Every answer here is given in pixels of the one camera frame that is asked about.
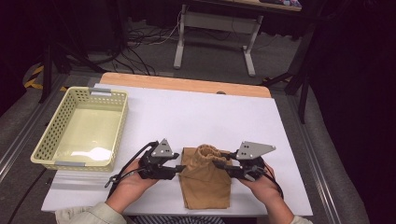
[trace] black curtain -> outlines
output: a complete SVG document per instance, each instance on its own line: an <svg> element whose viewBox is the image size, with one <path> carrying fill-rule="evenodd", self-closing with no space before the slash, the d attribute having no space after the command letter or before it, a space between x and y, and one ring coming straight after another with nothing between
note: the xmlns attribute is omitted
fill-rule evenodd
<svg viewBox="0 0 396 224"><path fill-rule="evenodd" d="M181 10L179 2L169 0L130 0L132 21L146 20L147 25L166 28L176 26Z"/></svg>
<svg viewBox="0 0 396 224"><path fill-rule="evenodd" d="M23 77L39 62L43 45L34 32L34 24L23 11L20 1L0 1L0 116L26 89Z"/></svg>
<svg viewBox="0 0 396 224"><path fill-rule="evenodd" d="M371 223L392 223L396 207L395 8L356 0L313 40L311 87Z"/></svg>
<svg viewBox="0 0 396 224"><path fill-rule="evenodd" d="M324 16L332 13L322 12L322 9L327 2L334 2L335 5L340 2L340 0L299 0L303 6L302 11L299 13L305 15L306 17L317 18L318 16ZM275 13L263 13L262 27L261 31L267 33L268 35L291 35L294 39L303 36L307 26L310 21L300 20L292 16L284 14Z"/></svg>

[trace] sleeve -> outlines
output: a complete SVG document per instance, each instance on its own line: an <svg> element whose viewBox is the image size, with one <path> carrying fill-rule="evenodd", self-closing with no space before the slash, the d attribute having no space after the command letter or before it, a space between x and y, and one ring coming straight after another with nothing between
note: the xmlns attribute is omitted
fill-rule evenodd
<svg viewBox="0 0 396 224"><path fill-rule="evenodd" d="M58 224L126 224L125 218L106 203L94 207L73 207L55 212Z"/></svg>
<svg viewBox="0 0 396 224"><path fill-rule="evenodd" d="M290 224L313 224L313 223L306 218L294 216L294 219Z"/></svg>

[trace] basket handle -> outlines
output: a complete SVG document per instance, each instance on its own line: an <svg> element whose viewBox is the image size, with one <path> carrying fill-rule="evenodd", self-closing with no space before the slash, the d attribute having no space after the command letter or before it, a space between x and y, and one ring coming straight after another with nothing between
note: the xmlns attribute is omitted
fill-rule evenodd
<svg viewBox="0 0 396 224"><path fill-rule="evenodd" d="M104 88L88 88L90 93L93 91L102 92L102 93L111 93L111 89L104 89Z"/></svg>

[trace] wooden table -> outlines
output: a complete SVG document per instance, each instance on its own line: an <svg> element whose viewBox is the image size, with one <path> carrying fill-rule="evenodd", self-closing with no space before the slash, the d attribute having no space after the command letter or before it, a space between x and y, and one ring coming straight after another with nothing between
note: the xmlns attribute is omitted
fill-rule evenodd
<svg viewBox="0 0 396 224"><path fill-rule="evenodd" d="M225 94L230 95L271 98L271 93L263 86L249 86L173 77L149 77L122 73L104 73L100 83L173 91L197 91L206 93L224 92Z"/></svg>
<svg viewBox="0 0 396 224"><path fill-rule="evenodd" d="M225 2L233 2L233 3L240 3L240 4L247 4L255 7L264 7L264 8L276 8L282 9L287 11L301 11L300 7L290 7L290 6L283 6L277 5L272 3L262 3L259 0L223 0Z"/></svg>

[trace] white table surface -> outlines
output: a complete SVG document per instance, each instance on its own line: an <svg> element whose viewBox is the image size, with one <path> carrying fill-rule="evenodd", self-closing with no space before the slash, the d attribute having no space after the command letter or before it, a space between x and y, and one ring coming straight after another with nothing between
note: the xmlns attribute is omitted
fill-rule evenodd
<svg viewBox="0 0 396 224"><path fill-rule="evenodd" d="M115 168L112 173L58 171L43 211L93 206L104 201L110 189L104 188L107 180L145 144L166 138L172 150L180 154L183 147L201 144L231 152L243 141L276 146L275 151L262 157L275 169L285 202L295 215L313 215L274 99L104 84L95 87L129 92L129 112ZM181 156L165 165L175 166L180 164L180 159ZM267 211L237 179L232 179L230 208L189 210L184 207L176 175L173 180L161 180L148 189L125 214L257 217L266 215Z"/></svg>

